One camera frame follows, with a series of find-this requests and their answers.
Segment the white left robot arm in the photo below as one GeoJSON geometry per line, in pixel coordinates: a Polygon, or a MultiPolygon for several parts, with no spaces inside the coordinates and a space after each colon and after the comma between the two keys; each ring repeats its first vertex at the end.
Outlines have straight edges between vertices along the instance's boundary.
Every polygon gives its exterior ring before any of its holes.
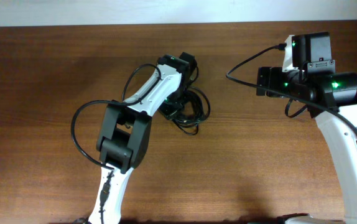
{"type": "Polygon", "coordinates": [[[88,223],[119,223],[129,177],[142,162],[149,145],[152,117],[166,98],[179,97],[196,69],[193,55],[164,55],[150,79],[123,106],[106,107],[96,142],[102,162],[95,207],[88,223]]]}

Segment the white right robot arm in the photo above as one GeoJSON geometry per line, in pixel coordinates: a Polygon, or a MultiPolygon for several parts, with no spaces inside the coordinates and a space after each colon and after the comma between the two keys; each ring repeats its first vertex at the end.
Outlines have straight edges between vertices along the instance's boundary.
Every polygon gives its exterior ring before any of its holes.
{"type": "Polygon", "coordinates": [[[281,67],[261,67],[258,96],[308,101],[330,150],[345,205],[345,223],[357,223],[357,73],[336,72],[328,32],[290,35],[281,67]]]}

